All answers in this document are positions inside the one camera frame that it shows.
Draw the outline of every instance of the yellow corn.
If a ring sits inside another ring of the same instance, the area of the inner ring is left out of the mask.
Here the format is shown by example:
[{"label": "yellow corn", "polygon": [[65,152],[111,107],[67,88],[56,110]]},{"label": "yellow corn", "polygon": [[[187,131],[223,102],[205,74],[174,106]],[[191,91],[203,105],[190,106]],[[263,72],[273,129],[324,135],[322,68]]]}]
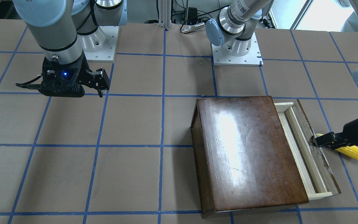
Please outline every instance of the yellow corn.
[{"label": "yellow corn", "polygon": [[357,146],[340,147],[336,150],[342,154],[345,154],[349,157],[352,157],[353,159],[358,160],[358,147]]}]

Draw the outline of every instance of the glossy wood surface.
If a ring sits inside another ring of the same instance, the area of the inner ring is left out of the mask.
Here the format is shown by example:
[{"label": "glossy wood surface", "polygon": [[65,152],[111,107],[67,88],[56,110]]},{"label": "glossy wood surface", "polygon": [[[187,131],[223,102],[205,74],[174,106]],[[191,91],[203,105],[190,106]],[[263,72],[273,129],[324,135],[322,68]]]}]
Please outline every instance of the glossy wood surface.
[{"label": "glossy wood surface", "polygon": [[199,99],[192,136],[204,214],[308,202],[271,97]]}]

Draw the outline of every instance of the white mounting plate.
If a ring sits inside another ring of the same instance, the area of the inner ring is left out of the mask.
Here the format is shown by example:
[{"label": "white mounting plate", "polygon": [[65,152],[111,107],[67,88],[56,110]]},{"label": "white mounting plate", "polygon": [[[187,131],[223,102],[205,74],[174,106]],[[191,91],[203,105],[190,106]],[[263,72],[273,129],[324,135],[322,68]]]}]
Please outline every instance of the white mounting plate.
[{"label": "white mounting plate", "polygon": [[115,51],[117,49],[118,30],[119,26],[101,26],[103,32],[106,34],[108,42],[102,49],[97,51],[84,51],[85,57],[88,61],[95,62],[114,62]]},{"label": "white mounting plate", "polygon": [[263,60],[260,54],[258,41],[255,33],[251,38],[252,44],[248,54],[240,57],[226,54],[222,51],[221,46],[212,46],[213,64],[214,65],[233,65],[233,66],[259,66],[263,65]]}]

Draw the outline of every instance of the wooden box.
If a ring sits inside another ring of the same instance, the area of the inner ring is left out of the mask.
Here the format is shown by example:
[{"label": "wooden box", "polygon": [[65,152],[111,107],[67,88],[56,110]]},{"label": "wooden box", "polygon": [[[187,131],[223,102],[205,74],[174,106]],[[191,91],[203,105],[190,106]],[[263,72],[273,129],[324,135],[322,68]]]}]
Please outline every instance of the wooden box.
[{"label": "wooden box", "polygon": [[270,96],[198,99],[191,125],[203,218],[273,212],[339,194],[297,102]]}]

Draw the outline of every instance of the tiled table surface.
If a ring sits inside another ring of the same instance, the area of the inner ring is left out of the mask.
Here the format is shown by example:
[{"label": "tiled table surface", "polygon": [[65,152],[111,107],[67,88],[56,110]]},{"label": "tiled table surface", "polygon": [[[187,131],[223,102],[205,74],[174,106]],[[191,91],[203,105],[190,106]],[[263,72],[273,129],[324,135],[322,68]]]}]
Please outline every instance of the tiled table surface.
[{"label": "tiled table surface", "polygon": [[358,118],[358,33],[257,30],[263,67],[213,66],[204,31],[121,28],[103,98],[15,87],[43,55],[0,20],[0,223],[358,223],[358,161],[325,149],[342,194],[263,215],[201,219],[189,126],[201,97],[300,99],[318,133]]}]

